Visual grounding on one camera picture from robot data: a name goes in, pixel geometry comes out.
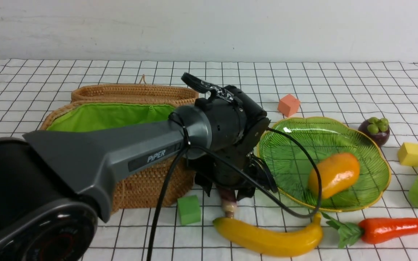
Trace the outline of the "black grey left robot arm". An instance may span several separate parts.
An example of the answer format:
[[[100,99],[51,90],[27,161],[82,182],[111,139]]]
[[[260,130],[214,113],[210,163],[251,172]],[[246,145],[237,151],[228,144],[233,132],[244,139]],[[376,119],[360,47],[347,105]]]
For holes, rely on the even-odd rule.
[[[116,184],[147,167],[186,158],[204,188],[277,192],[265,162],[251,156],[267,113],[234,86],[189,73],[181,80],[208,99],[164,121],[93,132],[36,130],[0,137],[0,261],[77,261],[98,219],[111,216]]]

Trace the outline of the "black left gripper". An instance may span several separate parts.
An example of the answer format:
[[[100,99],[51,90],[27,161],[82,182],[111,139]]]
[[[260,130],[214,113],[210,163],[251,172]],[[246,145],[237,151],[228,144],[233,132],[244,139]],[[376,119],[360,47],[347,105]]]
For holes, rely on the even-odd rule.
[[[278,192],[277,184],[267,163],[255,156],[253,152],[244,155],[231,146],[217,151],[216,155],[242,170],[265,190],[273,193]],[[237,201],[254,196],[256,187],[219,159],[204,155],[199,159],[189,160],[187,164],[190,169],[196,172],[195,184],[201,186],[207,196],[210,196],[213,185],[216,188],[220,186],[234,190]]]

